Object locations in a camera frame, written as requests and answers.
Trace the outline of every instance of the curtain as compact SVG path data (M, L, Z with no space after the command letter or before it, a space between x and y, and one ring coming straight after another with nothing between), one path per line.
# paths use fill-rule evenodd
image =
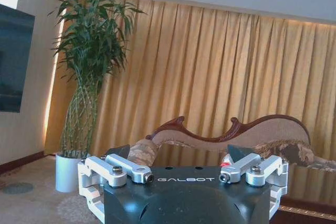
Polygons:
M187 129L222 135L229 119L247 123L287 114L306 125L315 153L336 159L336 26L240 14L172 2L135 3L124 72L106 76L92 153L134 144L179 115ZM75 87L56 71L46 153L58 151ZM165 161L214 164L218 156L168 147Z

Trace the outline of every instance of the logo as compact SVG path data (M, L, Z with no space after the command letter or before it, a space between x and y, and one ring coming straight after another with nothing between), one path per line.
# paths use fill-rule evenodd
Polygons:
M213 181L215 178L186 178L186 179L181 179L181 178L158 178L157 181L159 182L169 182L169 181L174 181L174 182L204 182L204 181Z

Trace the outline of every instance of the patterned carpet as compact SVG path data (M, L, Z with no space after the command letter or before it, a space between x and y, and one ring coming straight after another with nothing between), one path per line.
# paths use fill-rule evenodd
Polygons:
M0 175L0 223L100 223L85 198L55 190L55 158Z

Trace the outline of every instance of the television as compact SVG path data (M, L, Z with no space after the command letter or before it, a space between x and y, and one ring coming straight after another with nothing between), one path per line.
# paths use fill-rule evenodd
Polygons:
M0 4L0 112L20 112L34 21Z

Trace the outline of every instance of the screw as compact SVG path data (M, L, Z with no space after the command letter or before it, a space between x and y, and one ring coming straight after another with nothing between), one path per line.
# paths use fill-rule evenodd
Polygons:
M122 174L122 167L119 165L116 165L112 168L112 172L114 175Z
M145 183L151 183L154 180L154 175L153 174L146 174L144 176L144 181Z
M260 174L261 173L261 168L258 165L251 166L250 170L253 174Z
M219 180L228 183L230 181L230 176L227 173L220 174Z

